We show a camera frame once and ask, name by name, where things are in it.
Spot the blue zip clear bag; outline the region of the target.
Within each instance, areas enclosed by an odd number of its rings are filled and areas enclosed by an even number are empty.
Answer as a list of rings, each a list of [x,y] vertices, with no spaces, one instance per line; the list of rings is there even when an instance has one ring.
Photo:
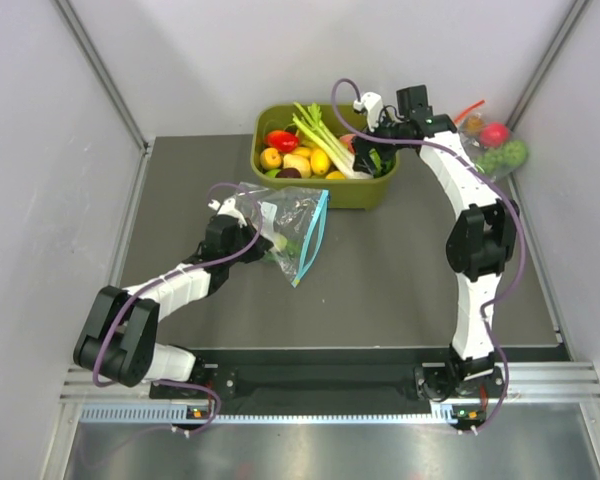
[[[313,265],[326,228],[329,192],[324,189],[284,187],[279,190],[241,182],[234,194],[236,208],[261,231],[260,203],[275,204],[276,230],[287,238],[286,249],[270,251],[286,279],[296,287]]]

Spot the fake celery stalk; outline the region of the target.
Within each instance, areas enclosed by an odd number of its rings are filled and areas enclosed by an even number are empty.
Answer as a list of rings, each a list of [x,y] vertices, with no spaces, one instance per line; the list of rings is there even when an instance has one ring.
[[[332,164],[347,179],[369,180],[373,178],[369,173],[354,169],[354,154],[326,126],[322,120],[321,107],[318,104],[303,106],[295,102],[294,107],[297,112],[292,115],[292,122],[302,137],[322,149]]]

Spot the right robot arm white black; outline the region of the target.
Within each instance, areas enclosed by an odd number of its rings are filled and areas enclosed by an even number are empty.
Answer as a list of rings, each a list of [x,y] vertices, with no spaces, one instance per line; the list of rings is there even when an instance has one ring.
[[[501,296],[505,266],[515,252],[524,254],[519,210],[470,160],[456,124],[434,113],[423,85],[397,93],[398,115],[390,118],[380,94],[356,92],[352,107],[366,125],[352,141],[358,167],[372,173],[402,148],[413,148],[434,174],[456,220],[445,245],[447,262],[456,275],[456,329],[445,363],[442,401],[467,396],[495,371],[493,314]]]

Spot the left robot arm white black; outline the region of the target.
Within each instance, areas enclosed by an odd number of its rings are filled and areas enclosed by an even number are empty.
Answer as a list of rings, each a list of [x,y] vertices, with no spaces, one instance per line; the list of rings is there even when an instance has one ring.
[[[105,286],[96,295],[73,351],[76,365],[100,386],[172,381],[185,396],[206,387],[207,374],[190,351],[157,342],[160,321],[215,293],[229,269],[262,259],[274,249],[274,234],[248,219],[213,216],[196,251],[167,273],[143,284]]]

